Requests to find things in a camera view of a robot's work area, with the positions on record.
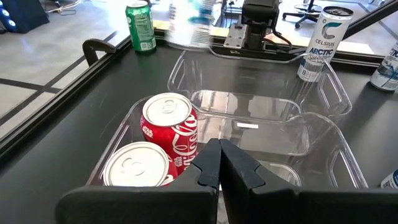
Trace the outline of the red Coca-Cola can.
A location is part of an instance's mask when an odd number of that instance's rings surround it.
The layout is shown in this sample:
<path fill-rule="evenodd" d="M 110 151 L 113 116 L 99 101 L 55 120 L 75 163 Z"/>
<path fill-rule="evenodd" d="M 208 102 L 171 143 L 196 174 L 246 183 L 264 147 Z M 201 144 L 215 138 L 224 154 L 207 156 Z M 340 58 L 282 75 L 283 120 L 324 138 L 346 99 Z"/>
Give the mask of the red Coca-Cola can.
<path fill-rule="evenodd" d="M 144 138 L 160 146 L 181 174 L 198 154 L 198 118 L 188 98 L 178 93 L 161 93 L 149 98 L 142 108 Z"/>
<path fill-rule="evenodd" d="M 134 142 L 114 152 L 104 165 L 106 186 L 159 187 L 178 177 L 171 157 L 151 142 Z"/>

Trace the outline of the silver metal bracket plate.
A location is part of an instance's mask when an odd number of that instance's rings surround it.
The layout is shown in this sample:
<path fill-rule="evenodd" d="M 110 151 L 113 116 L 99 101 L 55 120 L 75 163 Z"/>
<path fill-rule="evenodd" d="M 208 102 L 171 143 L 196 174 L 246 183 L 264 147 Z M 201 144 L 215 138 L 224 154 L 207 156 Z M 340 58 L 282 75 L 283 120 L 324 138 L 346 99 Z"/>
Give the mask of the silver metal bracket plate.
<path fill-rule="evenodd" d="M 224 41 L 223 47 L 230 49 L 241 49 L 244 47 L 247 25 L 234 23 L 229 28 L 228 35 Z"/>

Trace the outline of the black diagonal frame brace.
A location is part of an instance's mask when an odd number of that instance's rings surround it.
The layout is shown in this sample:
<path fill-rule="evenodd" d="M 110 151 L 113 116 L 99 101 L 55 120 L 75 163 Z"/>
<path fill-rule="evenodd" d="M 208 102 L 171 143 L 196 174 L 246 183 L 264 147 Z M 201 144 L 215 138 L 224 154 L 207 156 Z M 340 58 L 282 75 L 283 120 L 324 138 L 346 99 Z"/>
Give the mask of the black diagonal frame brace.
<path fill-rule="evenodd" d="M 359 18 L 357 21 L 351 23 L 343 36 L 343 40 L 355 35 L 363 29 L 379 22 L 387 16 L 398 11 L 398 0 L 392 0 L 389 3 L 379 7 L 378 9 L 370 12 L 368 15 Z"/>

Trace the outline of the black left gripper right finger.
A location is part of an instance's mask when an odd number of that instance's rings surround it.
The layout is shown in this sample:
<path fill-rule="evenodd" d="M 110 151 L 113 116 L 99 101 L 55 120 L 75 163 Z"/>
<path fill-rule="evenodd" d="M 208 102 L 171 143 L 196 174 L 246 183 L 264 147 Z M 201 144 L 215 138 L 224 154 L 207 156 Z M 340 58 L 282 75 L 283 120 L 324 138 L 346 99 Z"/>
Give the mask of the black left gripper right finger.
<path fill-rule="evenodd" d="M 398 190 L 296 187 L 222 139 L 229 224 L 398 224 Z"/>

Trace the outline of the green Sprite can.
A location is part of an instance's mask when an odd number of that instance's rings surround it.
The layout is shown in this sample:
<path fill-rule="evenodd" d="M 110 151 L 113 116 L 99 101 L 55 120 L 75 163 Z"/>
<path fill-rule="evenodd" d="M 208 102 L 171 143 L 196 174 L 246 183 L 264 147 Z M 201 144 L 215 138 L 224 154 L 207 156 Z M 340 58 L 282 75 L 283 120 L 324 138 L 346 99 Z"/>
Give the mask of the green Sprite can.
<path fill-rule="evenodd" d="M 145 0 L 127 0 L 125 15 L 134 50 L 155 50 L 156 40 L 149 3 Z"/>

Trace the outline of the black office chair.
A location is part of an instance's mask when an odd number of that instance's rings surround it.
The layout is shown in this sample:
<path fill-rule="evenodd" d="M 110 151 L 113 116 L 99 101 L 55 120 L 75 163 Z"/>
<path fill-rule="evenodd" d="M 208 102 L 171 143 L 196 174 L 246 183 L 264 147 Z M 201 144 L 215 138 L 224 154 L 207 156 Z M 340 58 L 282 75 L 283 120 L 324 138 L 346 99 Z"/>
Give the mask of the black office chair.
<path fill-rule="evenodd" d="M 303 0 L 302 4 L 297 4 L 294 9 L 297 12 L 284 12 L 282 19 L 285 20 L 287 16 L 299 17 L 300 19 L 295 23 L 295 28 L 299 29 L 300 25 L 305 20 L 317 22 L 323 8 L 314 4 L 315 0 Z"/>

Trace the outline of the white Celsius can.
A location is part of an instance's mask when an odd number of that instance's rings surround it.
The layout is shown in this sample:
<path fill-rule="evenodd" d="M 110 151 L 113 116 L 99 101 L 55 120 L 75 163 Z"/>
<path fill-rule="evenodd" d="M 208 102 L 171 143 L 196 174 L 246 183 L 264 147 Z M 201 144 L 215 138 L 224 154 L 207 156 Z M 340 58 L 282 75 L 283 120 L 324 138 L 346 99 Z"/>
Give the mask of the white Celsius can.
<path fill-rule="evenodd" d="M 180 49 L 207 49 L 214 5 L 215 0 L 172 0 L 167 42 Z"/>
<path fill-rule="evenodd" d="M 382 189 L 398 189 L 398 169 L 383 179 L 380 187 Z"/>
<path fill-rule="evenodd" d="M 376 88 L 384 91 L 396 91 L 398 89 L 398 41 L 374 71 L 370 82 Z"/>
<path fill-rule="evenodd" d="M 297 75 L 306 82 L 317 82 L 326 62 L 334 57 L 353 18 L 351 9 L 340 6 L 323 8 Z"/>

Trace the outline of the black table clamp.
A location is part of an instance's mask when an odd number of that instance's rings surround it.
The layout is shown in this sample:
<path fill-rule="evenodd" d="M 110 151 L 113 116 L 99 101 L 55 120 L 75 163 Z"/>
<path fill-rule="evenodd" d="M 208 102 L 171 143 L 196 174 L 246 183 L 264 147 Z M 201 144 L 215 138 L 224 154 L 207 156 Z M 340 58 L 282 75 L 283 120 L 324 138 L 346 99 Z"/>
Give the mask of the black table clamp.
<path fill-rule="evenodd" d="M 82 49 L 89 67 L 98 60 L 97 52 L 110 54 L 114 54 L 116 52 L 115 46 L 109 44 L 107 41 L 99 39 L 88 39 L 84 41 Z"/>

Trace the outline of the clear plastic bin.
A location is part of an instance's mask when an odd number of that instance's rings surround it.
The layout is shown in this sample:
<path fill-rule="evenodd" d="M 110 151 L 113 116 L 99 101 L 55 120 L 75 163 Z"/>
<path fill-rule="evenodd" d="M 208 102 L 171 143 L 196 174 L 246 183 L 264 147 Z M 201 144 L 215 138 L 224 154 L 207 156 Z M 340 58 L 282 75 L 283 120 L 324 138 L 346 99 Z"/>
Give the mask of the clear plastic bin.
<path fill-rule="evenodd" d="M 334 69 L 312 54 L 254 58 L 184 51 L 167 88 L 200 112 L 237 118 L 286 121 L 312 112 L 336 121 L 352 109 Z"/>
<path fill-rule="evenodd" d="M 104 165 L 114 152 L 130 143 L 149 142 L 141 130 L 141 116 L 144 103 L 151 97 L 131 107 L 91 173 L 90 184 L 104 185 Z M 298 187 L 367 187 L 342 132 L 323 115 L 309 112 L 286 121 L 270 121 L 193 109 L 198 118 L 198 154 L 210 139 L 226 139 Z"/>

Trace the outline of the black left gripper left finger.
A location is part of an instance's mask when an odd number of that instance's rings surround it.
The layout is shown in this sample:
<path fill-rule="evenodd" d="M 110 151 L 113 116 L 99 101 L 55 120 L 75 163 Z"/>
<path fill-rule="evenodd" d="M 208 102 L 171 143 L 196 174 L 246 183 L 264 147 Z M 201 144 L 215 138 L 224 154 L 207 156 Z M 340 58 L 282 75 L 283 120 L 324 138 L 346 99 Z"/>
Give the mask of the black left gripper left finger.
<path fill-rule="evenodd" d="M 210 139 L 176 180 L 161 187 L 84 186 L 55 207 L 57 224 L 216 224 L 221 143 Z"/>

